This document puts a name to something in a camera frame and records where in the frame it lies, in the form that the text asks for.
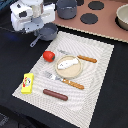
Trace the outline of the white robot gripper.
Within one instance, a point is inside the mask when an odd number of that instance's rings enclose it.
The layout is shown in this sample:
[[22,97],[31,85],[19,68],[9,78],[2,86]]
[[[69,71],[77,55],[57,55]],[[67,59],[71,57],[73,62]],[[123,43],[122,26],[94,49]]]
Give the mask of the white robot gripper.
[[53,3],[27,5],[24,2],[15,2],[10,9],[11,22],[15,31],[25,30],[26,33],[30,33],[55,20],[55,5]]

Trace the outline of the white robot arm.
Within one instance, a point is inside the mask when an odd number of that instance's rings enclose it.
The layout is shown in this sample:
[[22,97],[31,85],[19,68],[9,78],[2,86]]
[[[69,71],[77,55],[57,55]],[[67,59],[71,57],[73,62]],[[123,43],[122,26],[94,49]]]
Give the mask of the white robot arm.
[[18,0],[10,6],[11,22],[15,31],[26,33],[41,29],[55,20],[55,5],[44,5],[43,0]]

